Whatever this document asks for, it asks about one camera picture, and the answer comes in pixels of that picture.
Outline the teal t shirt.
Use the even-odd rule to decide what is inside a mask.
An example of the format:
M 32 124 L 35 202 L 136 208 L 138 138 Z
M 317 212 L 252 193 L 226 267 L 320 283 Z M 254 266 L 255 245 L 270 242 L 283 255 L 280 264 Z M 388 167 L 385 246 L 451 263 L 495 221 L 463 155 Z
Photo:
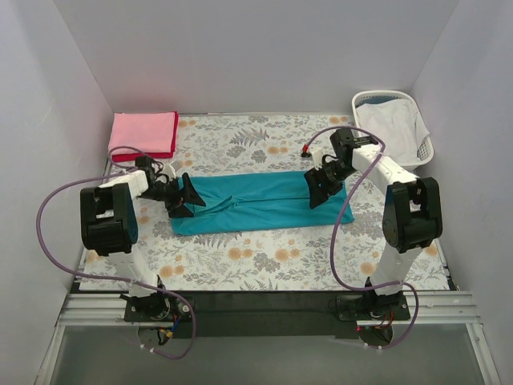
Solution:
M 172 218 L 176 235 L 333 225 L 347 198 L 343 188 L 311 209 L 303 172 L 194 176 L 191 182 L 206 205 L 188 205 L 192 217 Z

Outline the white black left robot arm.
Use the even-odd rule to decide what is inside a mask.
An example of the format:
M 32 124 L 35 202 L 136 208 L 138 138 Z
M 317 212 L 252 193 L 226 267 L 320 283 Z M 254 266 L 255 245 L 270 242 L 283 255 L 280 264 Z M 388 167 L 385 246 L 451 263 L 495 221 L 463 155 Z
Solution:
M 163 292 L 160 276 L 151 270 L 137 245 L 139 226 L 134 200 L 162 202 L 170 218 L 193 216 L 190 205 L 206 203 L 187 173 L 176 175 L 170 164 L 150 156 L 135 158 L 135 170 L 80 192 L 81 236 L 86 249 L 105 257 L 119 278 L 127 279 L 122 296 L 135 312 L 164 320 L 172 312 L 171 297 Z

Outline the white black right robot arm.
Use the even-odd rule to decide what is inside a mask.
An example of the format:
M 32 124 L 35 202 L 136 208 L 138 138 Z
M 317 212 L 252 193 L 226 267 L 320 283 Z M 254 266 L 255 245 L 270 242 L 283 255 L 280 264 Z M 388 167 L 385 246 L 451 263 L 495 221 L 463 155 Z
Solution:
M 301 150 L 313 162 L 304 175 L 309 207 L 315 209 L 339 193 L 355 172 L 361 174 L 356 185 L 370 180 L 385 197 L 382 232 L 386 245 L 378 267 L 363 287 L 342 284 L 349 294 L 336 299 L 339 317 L 343 321 L 392 318 L 394 314 L 407 318 L 406 276 L 417 256 L 442 234 L 438 182 L 397 164 L 386 156 L 385 142 L 366 130 L 359 137 L 354 136 L 357 128 L 347 125 L 328 131 L 333 155 L 313 150 L 309 144 Z

